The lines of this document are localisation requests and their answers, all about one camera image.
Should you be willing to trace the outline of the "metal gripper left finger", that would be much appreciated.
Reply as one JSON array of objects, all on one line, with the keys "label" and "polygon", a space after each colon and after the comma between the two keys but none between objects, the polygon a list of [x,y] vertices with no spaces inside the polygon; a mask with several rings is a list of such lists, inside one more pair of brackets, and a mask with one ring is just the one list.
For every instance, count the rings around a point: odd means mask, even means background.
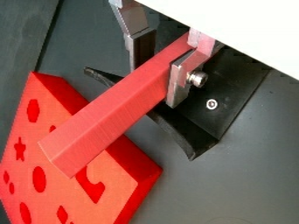
[{"label": "metal gripper left finger", "polygon": [[124,33],[129,68],[136,70],[154,55],[156,30],[146,22],[144,6],[134,0],[108,0]]}]

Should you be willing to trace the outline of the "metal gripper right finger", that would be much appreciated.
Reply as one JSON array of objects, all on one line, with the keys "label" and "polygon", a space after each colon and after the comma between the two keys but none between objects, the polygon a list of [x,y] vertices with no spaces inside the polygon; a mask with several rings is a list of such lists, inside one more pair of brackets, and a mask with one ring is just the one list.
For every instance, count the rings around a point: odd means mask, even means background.
[{"label": "metal gripper right finger", "polygon": [[174,108],[186,98],[190,85],[200,87],[206,80],[206,75],[202,72],[196,72],[194,69],[209,59],[214,39],[190,28],[186,44],[190,50],[170,64],[170,76],[165,96],[165,104],[170,108]]}]

